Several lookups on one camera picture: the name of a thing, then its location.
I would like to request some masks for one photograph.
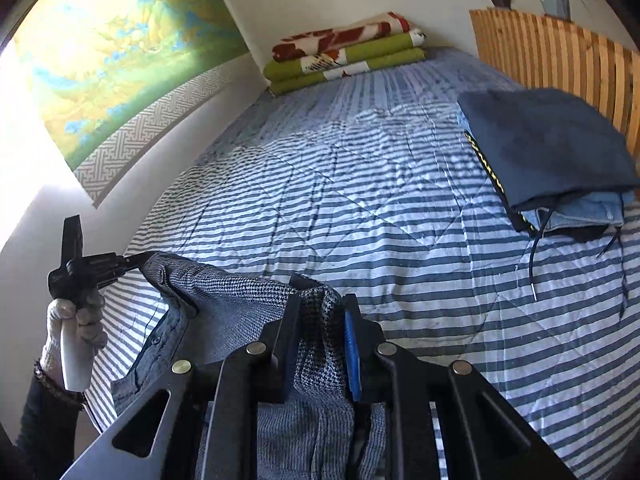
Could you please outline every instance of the folded blanket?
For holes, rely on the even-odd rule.
[[[424,34],[419,28],[412,28],[404,34],[396,34],[388,38],[365,41],[346,46],[339,50],[328,50],[323,54],[305,56],[290,61],[270,61],[262,70],[265,78],[270,81],[283,81],[293,77],[300,77],[311,72],[321,72],[338,66],[345,66],[374,57],[395,54],[414,46],[422,46]]]
[[[332,68],[331,70],[325,70],[324,72],[312,72],[311,74],[306,74],[302,77],[295,77],[284,81],[275,81],[271,83],[269,90],[271,90],[273,95],[286,94],[287,92],[293,92],[294,90],[322,83],[324,81],[330,81],[331,79],[347,77],[350,75],[360,74],[362,72],[370,72],[371,70],[378,70],[380,68],[387,68],[390,66],[404,65],[416,61],[422,61],[423,59],[423,49],[420,47],[410,48],[402,50],[401,52],[396,52],[395,54],[389,54],[388,56],[375,57],[373,59],[367,59],[366,61],[361,61],[347,66],[340,66],[338,68]]]
[[[378,14],[347,27],[326,28],[283,38],[273,47],[273,59],[286,61],[321,54],[344,46],[408,32],[409,23],[394,12]]]

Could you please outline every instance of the white glove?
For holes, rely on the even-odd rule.
[[[69,300],[53,300],[47,307],[47,342],[42,347],[40,367],[46,375],[64,389],[62,359],[60,358],[60,333],[62,320],[76,318],[78,335],[94,347],[94,354],[107,346],[107,333],[102,327],[104,298],[97,289],[82,294],[81,308]]]

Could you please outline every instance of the gray checked fabric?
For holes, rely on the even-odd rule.
[[[344,478],[354,414],[346,397],[342,297],[321,283],[297,290],[168,253],[154,254],[141,271],[162,294],[168,309],[132,369],[112,384],[117,412],[176,359],[215,362],[258,339],[264,324],[279,319],[290,295],[297,294],[301,338],[294,391],[283,405],[258,408],[258,477]],[[384,424],[384,410],[375,406],[357,469],[359,478],[369,479],[375,473],[384,449]]]

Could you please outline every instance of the striped bedspread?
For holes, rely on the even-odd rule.
[[[354,292],[387,338],[439,364],[472,362],[579,478],[604,478],[640,416],[640,206],[626,210],[622,249],[600,255],[609,235],[543,238],[534,302],[532,240],[456,123],[458,93],[485,88],[517,86],[443,49],[264,95],[165,192],[129,252]],[[110,344],[87,392],[99,428],[115,418],[110,381],[166,308],[138,272],[105,295]]]

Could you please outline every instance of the beaded bracelet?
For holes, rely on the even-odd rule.
[[[44,386],[54,397],[62,400],[65,404],[82,410],[86,399],[82,393],[68,392],[60,388],[44,371],[40,365],[40,361],[36,360],[33,366],[33,373],[40,384]]]

